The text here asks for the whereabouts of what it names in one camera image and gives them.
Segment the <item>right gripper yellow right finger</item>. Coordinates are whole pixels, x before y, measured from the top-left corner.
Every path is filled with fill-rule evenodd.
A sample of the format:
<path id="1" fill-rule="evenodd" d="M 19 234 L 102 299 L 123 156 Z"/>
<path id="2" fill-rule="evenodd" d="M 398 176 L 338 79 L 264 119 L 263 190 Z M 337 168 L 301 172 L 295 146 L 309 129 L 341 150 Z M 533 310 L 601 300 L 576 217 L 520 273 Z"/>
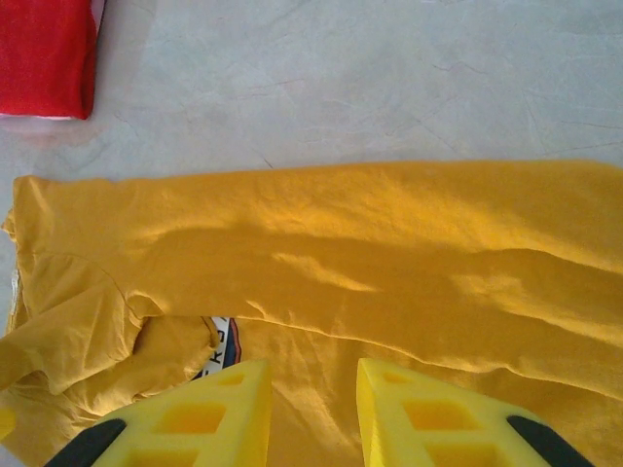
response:
<path id="1" fill-rule="evenodd" d="M 535 414 L 372 358 L 357 366 L 367 466 L 587 466 Z"/>

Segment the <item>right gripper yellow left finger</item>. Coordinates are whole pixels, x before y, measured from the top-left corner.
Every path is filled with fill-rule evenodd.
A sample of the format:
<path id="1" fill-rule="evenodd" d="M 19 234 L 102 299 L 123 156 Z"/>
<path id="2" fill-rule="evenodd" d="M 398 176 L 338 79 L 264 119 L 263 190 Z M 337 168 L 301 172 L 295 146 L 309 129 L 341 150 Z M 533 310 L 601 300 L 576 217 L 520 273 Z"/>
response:
<path id="1" fill-rule="evenodd" d="M 118 409 L 51 466 L 264 466 L 272 411 L 268 361 L 235 364 Z"/>

